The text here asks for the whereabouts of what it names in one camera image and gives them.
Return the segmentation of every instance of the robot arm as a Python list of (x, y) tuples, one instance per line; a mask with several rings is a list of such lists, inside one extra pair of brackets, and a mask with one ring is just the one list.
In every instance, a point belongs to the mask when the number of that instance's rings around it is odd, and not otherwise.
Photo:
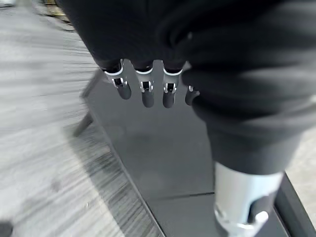
[[(254, 237), (301, 134), (316, 121), (316, 2), (201, 6), (170, 13), (158, 35), (192, 65), (183, 82), (200, 92), (193, 109), (206, 123), (216, 163), (218, 226), (224, 236)], [(185, 9), (196, 12), (183, 26)]]

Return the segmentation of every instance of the floor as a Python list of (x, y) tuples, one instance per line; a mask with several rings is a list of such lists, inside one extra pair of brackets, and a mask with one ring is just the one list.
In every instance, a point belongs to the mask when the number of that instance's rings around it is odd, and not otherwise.
[[(90, 54), (25, 5), (0, 10), (0, 220), (13, 237), (160, 236), (96, 127), (72, 137)], [(316, 226), (315, 142), (287, 173)]]

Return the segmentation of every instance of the black table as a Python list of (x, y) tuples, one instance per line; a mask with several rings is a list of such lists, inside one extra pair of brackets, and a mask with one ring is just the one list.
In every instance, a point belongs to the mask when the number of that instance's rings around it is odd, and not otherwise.
[[(162, 66), (155, 62), (155, 105), (145, 108), (134, 69), (125, 70), (132, 90), (122, 100), (98, 70), (83, 93), (92, 120), (120, 160), (148, 212), (167, 237), (218, 237), (213, 215), (213, 163), (204, 123), (185, 104), (179, 85), (175, 105), (162, 105)], [(276, 206), (258, 237), (313, 237), (315, 230), (285, 176)]]

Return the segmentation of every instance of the silver metal cylinder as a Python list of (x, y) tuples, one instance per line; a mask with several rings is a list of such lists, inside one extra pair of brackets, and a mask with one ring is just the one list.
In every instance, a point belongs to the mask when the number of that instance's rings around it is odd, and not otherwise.
[(182, 70), (177, 73), (169, 73), (163, 69), (163, 90), (165, 93), (175, 93), (178, 87), (178, 83), (181, 77)]
[(127, 85), (126, 75), (124, 73), (124, 63), (122, 60), (120, 64), (121, 64), (121, 69), (116, 73), (109, 73), (107, 71), (104, 71), (109, 82), (112, 83), (116, 88), (118, 88), (120, 85), (122, 86)]
[(154, 79), (151, 73), (152, 71), (153, 71), (152, 68), (146, 72), (140, 72), (136, 70), (136, 76), (139, 81), (140, 90), (142, 92), (145, 92), (145, 90), (152, 92), (152, 90), (154, 89)]
[(268, 220), (262, 211), (249, 223), (251, 205), (272, 193), (281, 184), (283, 172), (269, 175), (245, 174), (215, 164), (215, 216), (231, 237), (254, 237)]

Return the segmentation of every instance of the black fingertip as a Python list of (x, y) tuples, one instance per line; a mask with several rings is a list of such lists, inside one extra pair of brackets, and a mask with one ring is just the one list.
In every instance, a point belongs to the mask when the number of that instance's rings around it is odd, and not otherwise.
[(128, 100), (132, 96), (132, 91), (129, 84), (118, 87), (118, 93), (122, 99)]
[(143, 104), (146, 108), (150, 108), (154, 105), (154, 94), (153, 92), (145, 91), (142, 92)]
[(185, 97), (185, 102), (187, 105), (191, 106), (193, 99), (196, 98), (199, 95), (199, 92), (194, 90), (194, 91), (189, 91), (189, 88), (187, 90), (186, 93), (186, 97)]
[(171, 108), (174, 104), (174, 93), (163, 93), (162, 104), (165, 108)]

